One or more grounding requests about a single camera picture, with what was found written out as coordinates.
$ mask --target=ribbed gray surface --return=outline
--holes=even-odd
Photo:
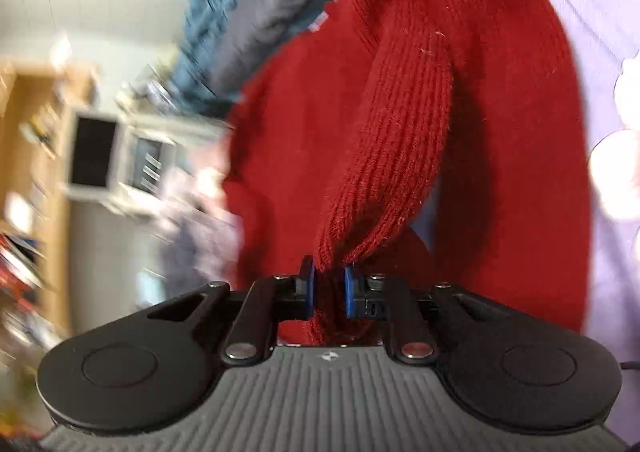
[[[594,427],[537,437],[463,412],[436,374],[392,362],[382,347],[276,348],[267,362],[227,371],[181,422],[151,434],[95,437],[59,427],[55,452],[619,452]]]

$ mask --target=lavender fabric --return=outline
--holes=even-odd
[[[584,95],[588,150],[623,128],[613,89],[622,61],[640,49],[640,0],[550,0],[574,52]],[[433,201],[413,224],[433,247]],[[633,255],[636,222],[608,219],[593,195],[590,297],[584,332],[620,361],[640,360],[640,266]],[[545,278],[540,287],[544,288]],[[546,280],[553,280],[552,270]],[[640,441],[640,372],[623,372],[622,392],[607,420],[629,443]]]

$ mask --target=red knit fabric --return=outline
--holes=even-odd
[[[446,279],[579,329],[589,250],[582,109],[547,0],[338,0],[232,114],[238,286],[319,271],[318,314],[281,324],[343,342],[339,267]],[[441,180],[432,256],[408,228]]]

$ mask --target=blue blanket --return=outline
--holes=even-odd
[[[216,47],[226,30],[228,14],[236,3],[237,0],[189,0],[184,41],[168,84],[168,90],[185,113],[221,117],[228,109],[228,101],[218,100],[205,83]]]

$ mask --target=cable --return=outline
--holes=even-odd
[[[630,362],[620,362],[620,369],[623,371],[640,371],[640,360],[632,360]]]

